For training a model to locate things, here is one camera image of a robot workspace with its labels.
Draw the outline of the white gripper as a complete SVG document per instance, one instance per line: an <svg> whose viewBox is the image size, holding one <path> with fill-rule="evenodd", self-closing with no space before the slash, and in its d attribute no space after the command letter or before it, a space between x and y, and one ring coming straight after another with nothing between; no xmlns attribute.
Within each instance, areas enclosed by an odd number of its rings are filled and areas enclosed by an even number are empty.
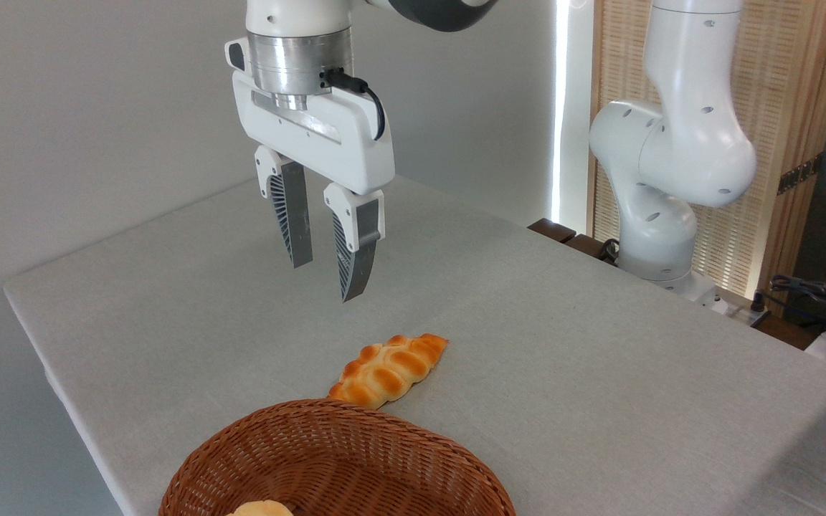
<svg viewBox="0 0 826 516"><path fill-rule="evenodd" d="M332 211L341 300L360 296L371 276L376 243L386 236L384 194L378 189L394 179L389 127L374 140L376 104L334 89L307 97L305 110L285 109L246 73L233 72L232 86L240 124L262 144L255 151L261 194L272 203L293 267L313 260L307 166L335 182L323 195Z"/></svg>

